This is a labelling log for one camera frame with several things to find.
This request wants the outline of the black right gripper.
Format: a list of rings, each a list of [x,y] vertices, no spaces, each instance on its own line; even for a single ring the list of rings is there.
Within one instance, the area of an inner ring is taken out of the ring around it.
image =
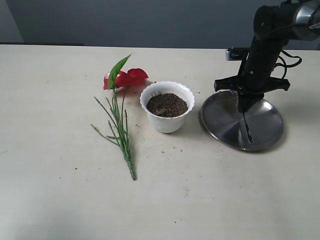
[[[253,38],[248,55],[243,59],[235,76],[217,79],[214,90],[232,90],[238,93],[239,112],[247,112],[259,102],[264,93],[284,90],[290,83],[286,79],[271,77],[285,40]]]

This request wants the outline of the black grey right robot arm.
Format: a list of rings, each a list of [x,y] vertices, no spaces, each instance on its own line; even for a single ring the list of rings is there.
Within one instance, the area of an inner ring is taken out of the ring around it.
[[[314,41],[319,38],[320,2],[299,0],[292,3],[287,0],[276,6],[264,5],[255,13],[253,31],[249,48],[226,50],[227,60],[241,62],[237,75],[214,82],[215,91],[237,93],[240,113],[246,113],[267,92],[289,89],[287,79],[272,77],[271,73],[290,40]]]

